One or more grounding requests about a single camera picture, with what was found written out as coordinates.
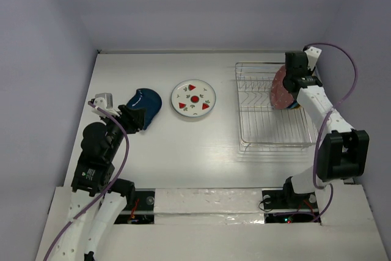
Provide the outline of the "dark blue plate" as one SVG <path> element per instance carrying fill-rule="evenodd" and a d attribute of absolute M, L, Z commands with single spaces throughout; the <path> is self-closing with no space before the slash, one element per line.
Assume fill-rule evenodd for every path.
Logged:
<path fill-rule="evenodd" d="M 145 111 L 143 130 L 146 130 L 159 113 L 162 104 L 162 99 L 157 92 L 148 88 L 140 88 L 136 90 L 126 106 L 132 110 L 143 109 Z"/>

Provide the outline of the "teal blue plate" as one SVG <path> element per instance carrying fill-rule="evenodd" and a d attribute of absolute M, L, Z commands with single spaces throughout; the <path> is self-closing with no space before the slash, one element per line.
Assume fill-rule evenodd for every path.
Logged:
<path fill-rule="evenodd" d="M 289 106 L 287 106 L 286 109 L 297 109 L 300 107 L 301 105 L 297 101 L 294 101 Z"/>

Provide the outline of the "white patterned plate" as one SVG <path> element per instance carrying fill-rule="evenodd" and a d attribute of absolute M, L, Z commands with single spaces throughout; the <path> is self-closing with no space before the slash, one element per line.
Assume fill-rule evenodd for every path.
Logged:
<path fill-rule="evenodd" d="M 189 79 L 174 87 L 170 103 L 177 114 L 199 118 L 212 111 L 216 104 L 216 93 L 207 82 Z"/>

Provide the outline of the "pink and cream plate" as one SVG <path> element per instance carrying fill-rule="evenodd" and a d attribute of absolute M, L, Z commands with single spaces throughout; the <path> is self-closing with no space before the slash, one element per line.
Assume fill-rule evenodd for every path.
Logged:
<path fill-rule="evenodd" d="M 203 87 L 192 91 L 174 89 L 170 102 L 175 112 L 187 118 L 201 118 L 212 112 L 216 105 L 216 93 Z"/>

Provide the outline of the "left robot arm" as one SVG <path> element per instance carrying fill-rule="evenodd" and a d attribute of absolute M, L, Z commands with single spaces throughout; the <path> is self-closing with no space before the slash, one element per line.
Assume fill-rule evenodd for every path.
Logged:
<path fill-rule="evenodd" d="M 143 130 L 145 108 L 120 105 L 119 111 L 88 102 L 102 122 L 91 123 L 82 134 L 68 205 L 67 222 L 50 244 L 44 260 L 98 260 L 115 220 L 135 202 L 134 183 L 120 179 L 125 167 L 112 163 L 120 145 Z"/>

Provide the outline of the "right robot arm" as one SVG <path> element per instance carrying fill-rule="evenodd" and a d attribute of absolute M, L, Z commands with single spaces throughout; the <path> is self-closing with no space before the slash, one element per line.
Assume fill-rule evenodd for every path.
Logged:
<path fill-rule="evenodd" d="M 370 137 L 342 117 L 319 78 L 313 75 L 320 54 L 321 50 L 313 46 L 285 54 L 282 84 L 318 130 L 313 166 L 287 178 L 283 185 L 281 200 L 290 208 L 298 207 L 334 180 L 360 177 L 365 170 Z"/>

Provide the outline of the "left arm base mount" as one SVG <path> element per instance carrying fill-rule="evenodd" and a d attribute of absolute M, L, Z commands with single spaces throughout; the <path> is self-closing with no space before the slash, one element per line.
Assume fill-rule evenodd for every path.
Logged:
<path fill-rule="evenodd" d="M 114 224 L 154 224 L 155 190 L 137 189 L 132 204 L 126 206 Z"/>

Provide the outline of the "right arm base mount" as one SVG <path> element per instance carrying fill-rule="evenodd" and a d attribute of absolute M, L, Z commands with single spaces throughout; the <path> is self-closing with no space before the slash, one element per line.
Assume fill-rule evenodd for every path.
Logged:
<path fill-rule="evenodd" d="M 282 189 L 263 190 L 258 208 L 267 224 L 312 222 L 320 213 L 314 193 L 287 196 Z"/>

